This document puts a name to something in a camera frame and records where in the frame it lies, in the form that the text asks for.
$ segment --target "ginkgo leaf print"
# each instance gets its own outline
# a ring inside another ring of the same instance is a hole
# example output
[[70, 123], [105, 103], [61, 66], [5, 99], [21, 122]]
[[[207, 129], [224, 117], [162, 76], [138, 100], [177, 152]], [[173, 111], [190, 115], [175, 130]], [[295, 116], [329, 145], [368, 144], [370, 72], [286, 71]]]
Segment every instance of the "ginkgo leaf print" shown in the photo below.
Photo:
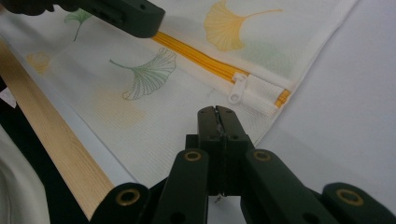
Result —
[[79, 25], [76, 31], [76, 35], [73, 41], [76, 41], [77, 36], [78, 36], [78, 32], [79, 32], [79, 28], [81, 28], [82, 23], [84, 23], [85, 20], [87, 20], [92, 14], [90, 14], [87, 11], [82, 10], [81, 8], [79, 8], [77, 11], [75, 12], [70, 12], [69, 14], [67, 14], [67, 16], [64, 18], [64, 22], [69, 22], [69, 21], [78, 21]]
[[152, 94], [163, 86], [176, 68], [176, 54], [162, 48], [151, 61], [137, 67], [127, 67], [112, 60], [110, 62], [134, 72], [134, 84], [122, 94], [122, 98], [136, 100], [143, 95]]
[[225, 6], [226, 2], [227, 0], [220, 0], [213, 5], [204, 22], [207, 41], [221, 51], [241, 49], [245, 46], [239, 38], [239, 32], [247, 18], [268, 12], [283, 11], [282, 9], [271, 9], [241, 17], [233, 14]]
[[28, 62], [38, 74], [43, 75], [50, 65], [50, 57], [44, 52], [31, 53], [26, 55], [26, 62]]

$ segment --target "wooden board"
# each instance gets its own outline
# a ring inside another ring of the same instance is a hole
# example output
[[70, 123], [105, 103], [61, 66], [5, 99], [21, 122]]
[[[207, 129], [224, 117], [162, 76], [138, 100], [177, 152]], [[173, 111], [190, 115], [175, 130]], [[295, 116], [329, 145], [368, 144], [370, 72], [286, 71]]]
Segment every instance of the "wooden board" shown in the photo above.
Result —
[[113, 185], [2, 40], [0, 76], [85, 215], [91, 218]]

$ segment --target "yellow ginkgo leaf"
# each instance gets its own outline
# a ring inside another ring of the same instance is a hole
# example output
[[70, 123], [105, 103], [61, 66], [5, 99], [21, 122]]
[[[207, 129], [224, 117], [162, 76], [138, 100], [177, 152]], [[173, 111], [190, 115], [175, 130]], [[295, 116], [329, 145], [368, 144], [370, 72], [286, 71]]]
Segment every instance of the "yellow ginkgo leaf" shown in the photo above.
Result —
[[43, 75], [48, 66], [50, 65], [50, 57], [43, 52], [28, 54], [26, 56], [26, 61], [40, 75]]
[[272, 9], [241, 17], [233, 14], [225, 6], [226, 2], [226, 0], [220, 0], [213, 5], [204, 22], [207, 41], [221, 51], [241, 49], [245, 46], [239, 38], [239, 31], [247, 18], [262, 13], [282, 11], [282, 9]]

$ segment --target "white fabric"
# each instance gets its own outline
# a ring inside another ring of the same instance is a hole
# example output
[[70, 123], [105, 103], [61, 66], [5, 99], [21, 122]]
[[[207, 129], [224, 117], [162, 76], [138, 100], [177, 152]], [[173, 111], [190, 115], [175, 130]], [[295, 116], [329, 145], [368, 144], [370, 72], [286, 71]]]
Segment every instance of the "white fabric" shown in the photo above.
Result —
[[[234, 110], [257, 144], [283, 108], [276, 99], [284, 90], [294, 93], [356, 0], [152, 2], [166, 11], [163, 33], [250, 73], [240, 104], [228, 101], [231, 82], [151, 39], [134, 38], [94, 17], [70, 21], [70, 14], [57, 8], [39, 17], [4, 14], [0, 23], [4, 39], [29, 63], [33, 58], [37, 73], [149, 187], [168, 175], [185, 134], [196, 133], [196, 113], [203, 107]], [[267, 10], [275, 11], [260, 14]], [[219, 20], [227, 21], [253, 15], [240, 23], [231, 48], [206, 38], [216, 33], [218, 13]], [[147, 89], [134, 88], [139, 73], [148, 77], [153, 72], [164, 79], [155, 79]]]
[[44, 186], [1, 126], [0, 223], [50, 224]]

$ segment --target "white zipper slider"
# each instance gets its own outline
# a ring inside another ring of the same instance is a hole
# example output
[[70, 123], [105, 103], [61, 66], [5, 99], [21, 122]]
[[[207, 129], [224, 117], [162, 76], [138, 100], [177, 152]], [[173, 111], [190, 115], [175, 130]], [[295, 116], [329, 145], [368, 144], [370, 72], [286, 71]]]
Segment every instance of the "white zipper slider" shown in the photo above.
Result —
[[228, 97], [228, 101], [231, 104], [236, 105], [239, 102], [241, 102], [244, 94], [245, 86], [247, 84], [247, 79], [248, 76], [244, 74], [241, 73], [233, 74], [233, 81], [235, 82], [235, 84], [233, 85], [233, 89], [231, 90], [231, 93]]

